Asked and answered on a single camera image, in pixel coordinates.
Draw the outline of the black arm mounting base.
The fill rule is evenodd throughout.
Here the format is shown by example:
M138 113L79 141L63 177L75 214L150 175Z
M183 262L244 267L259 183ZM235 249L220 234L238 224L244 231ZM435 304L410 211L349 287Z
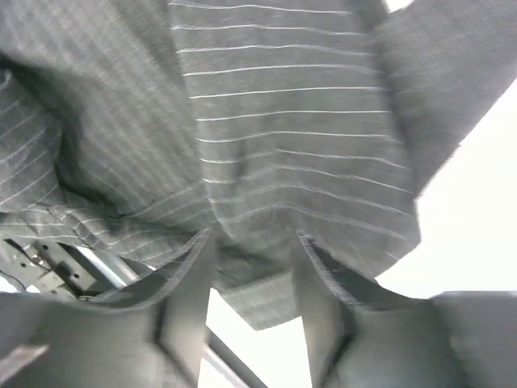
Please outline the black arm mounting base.
M42 241L22 246L13 239L1 241L1 275L18 292L86 301L121 289L132 279L117 272L116 264L85 250Z

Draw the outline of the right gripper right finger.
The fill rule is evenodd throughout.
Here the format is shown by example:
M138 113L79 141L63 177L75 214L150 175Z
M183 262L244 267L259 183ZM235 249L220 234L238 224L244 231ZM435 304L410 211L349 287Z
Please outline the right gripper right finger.
M315 387L426 387L418 301L341 268L306 233L294 283Z

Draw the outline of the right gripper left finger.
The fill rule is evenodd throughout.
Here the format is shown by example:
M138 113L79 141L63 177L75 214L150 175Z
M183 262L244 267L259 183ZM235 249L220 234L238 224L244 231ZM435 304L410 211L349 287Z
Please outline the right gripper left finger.
M214 272L214 233L200 231L174 261L100 299L107 344L98 387L195 387Z

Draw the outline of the black pinstriped long sleeve shirt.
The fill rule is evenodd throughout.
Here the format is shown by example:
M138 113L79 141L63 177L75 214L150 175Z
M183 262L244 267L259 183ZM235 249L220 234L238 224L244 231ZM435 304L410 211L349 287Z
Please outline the black pinstriped long sleeve shirt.
M375 277L516 76L513 1L4 1L1 236L155 268L205 229L253 328L306 235Z

